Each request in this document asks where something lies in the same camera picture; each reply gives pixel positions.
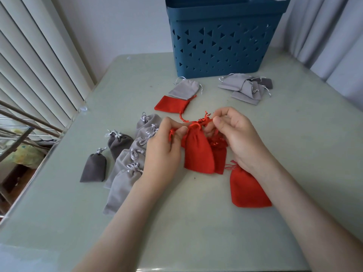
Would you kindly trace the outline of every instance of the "metal rod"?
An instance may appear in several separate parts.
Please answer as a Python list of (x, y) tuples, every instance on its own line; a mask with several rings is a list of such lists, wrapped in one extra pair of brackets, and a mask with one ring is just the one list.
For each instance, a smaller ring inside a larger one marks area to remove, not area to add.
[(58, 134), (56, 134), (56, 133), (54, 133), (54, 132), (51, 132), (51, 131), (48, 131), (48, 130), (46, 130), (46, 129), (44, 129), (44, 128), (42, 128), (42, 127), (39, 127), (39, 126), (37, 126), (37, 125), (35, 125), (35, 124), (33, 124), (33, 123), (30, 123), (30, 122), (26, 122), (25, 120), (23, 120), (23, 119), (20, 119), (20, 118), (18, 118), (18, 117), (16, 117), (15, 115), (12, 115), (12, 114), (10, 114), (10, 113), (8, 113), (8, 112), (4, 112), (3, 110), (0, 110), (0, 114), (2, 114), (2, 115), (5, 115), (5, 116), (7, 116), (7, 117), (9, 117), (9, 118), (12, 118), (12, 119), (14, 119), (14, 120), (16, 120), (16, 121), (19, 121), (20, 123), (23, 123), (23, 124), (25, 124), (25, 125), (28, 125), (28, 126), (31, 126), (31, 127), (33, 127), (34, 129), (37, 129), (37, 130), (40, 130), (40, 131), (42, 131), (42, 132), (44, 132), (44, 133), (47, 133), (47, 134), (50, 134), (50, 135), (52, 135), (52, 136), (54, 136), (54, 137), (59, 137), (59, 135)]
[[(25, 120), (25, 121), (35, 121), (33, 119), (28, 119), (28, 118), (22, 118), (22, 119)], [(7, 117), (0, 117), (0, 120), (13, 120), (13, 119), (7, 118)]]
[(13, 125), (0, 125), (3, 128), (11, 128), (11, 129), (27, 129), (27, 126), (13, 126)]
[(16, 148), (25, 140), (25, 138), (28, 137), (28, 134), (30, 134), (34, 128), (29, 127), (25, 132), (21, 134), (21, 136), (18, 137), (18, 139), (5, 151), (2, 152), (0, 155), (0, 162), (2, 162), (9, 154), (11, 154), (13, 151), (16, 150)]
[[(47, 126), (47, 127), (49, 127), (49, 128), (52, 128), (53, 130), (56, 130), (57, 132), (62, 132), (62, 130), (61, 129), (59, 129), (59, 128), (57, 128), (57, 127), (55, 127), (55, 126), (53, 126), (53, 125), (51, 125), (51, 124), (49, 124), (48, 122), (45, 122), (45, 121), (43, 121), (43, 120), (41, 120), (41, 119), (39, 119), (39, 118), (36, 118), (35, 116), (32, 116), (32, 115), (30, 115), (30, 114), (27, 114), (26, 112), (23, 112), (22, 110), (20, 110), (20, 109), (17, 109), (17, 108), (15, 108), (15, 107), (13, 107), (12, 105), (9, 105), (9, 104), (7, 104), (6, 102), (4, 102), (4, 101), (1, 101), (0, 100), (0, 105), (2, 105), (2, 106), (4, 106), (4, 107), (6, 107), (6, 108), (8, 108), (8, 109), (10, 109), (10, 110), (12, 110), (12, 111), (14, 111), (14, 112), (17, 112), (18, 114), (21, 114), (21, 115), (24, 115), (24, 116), (26, 116), (26, 117), (28, 117), (28, 118), (30, 118), (30, 119), (33, 119), (34, 121), (36, 121), (36, 122), (38, 122), (38, 123), (40, 123), (40, 124), (43, 124), (44, 126)], [(12, 114), (10, 114), (11, 116), (8, 116), (8, 115), (6, 115), (6, 114), (3, 114), (3, 113), (1, 113), (2, 115), (5, 115), (5, 116), (7, 116), (7, 117), (9, 117), (9, 118), (12, 118), (12, 119), (14, 119), (14, 120), (16, 120), (15, 118), (17, 118), (17, 117), (15, 117), (14, 118), (14, 115), (12, 115)]]

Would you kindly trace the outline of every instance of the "white wall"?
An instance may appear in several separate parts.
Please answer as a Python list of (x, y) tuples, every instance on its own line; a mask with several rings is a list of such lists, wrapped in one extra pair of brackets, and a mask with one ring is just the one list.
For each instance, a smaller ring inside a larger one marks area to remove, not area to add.
[[(99, 81), (120, 54), (173, 51), (165, 0), (52, 0), (91, 75)], [(272, 46), (282, 47), (290, 2)]]

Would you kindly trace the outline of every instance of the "pile of pouches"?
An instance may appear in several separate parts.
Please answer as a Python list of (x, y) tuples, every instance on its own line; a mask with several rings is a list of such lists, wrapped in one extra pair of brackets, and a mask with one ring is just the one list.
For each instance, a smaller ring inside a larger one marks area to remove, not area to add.
[(252, 77), (244, 73), (231, 73), (227, 77), (219, 78), (218, 87), (234, 91), (232, 97), (247, 103), (257, 105), (265, 90), (270, 94), (272, 81), (266, 77)]

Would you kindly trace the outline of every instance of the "left hand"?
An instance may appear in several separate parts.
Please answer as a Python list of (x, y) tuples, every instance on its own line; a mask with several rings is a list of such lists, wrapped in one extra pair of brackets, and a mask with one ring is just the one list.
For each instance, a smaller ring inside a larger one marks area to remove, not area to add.
[[(169, 142), (171, 128), (178, 128)], [(156, 135), (147, 143), (145, 166), (142, 182), (147, 183), (155, 192), (163, 192), (173, 179), (180, 163), (180, 148), (188, 128), (166, 117), (161, 121)]]

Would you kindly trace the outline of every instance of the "hand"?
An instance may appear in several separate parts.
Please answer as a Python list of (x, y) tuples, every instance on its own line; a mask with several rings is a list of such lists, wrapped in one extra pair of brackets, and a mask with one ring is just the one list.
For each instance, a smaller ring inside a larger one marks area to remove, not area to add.
[[(171, 128), (178, 128), (169, 142)], [(157, 134), (147, 143), (146, 159), (142, 180), (155, 192), (162, 193), (173, 179), (180, 164), (180, 148), (188, 128), (166, 117), (161, 121)]]
[(251, 121), (231, 107), (216, 110), (204, 131), (211, 134), (217, 128), (227, 139), (234, 159), (247, 172), (256, 176), (266, 161), (274, 159)]

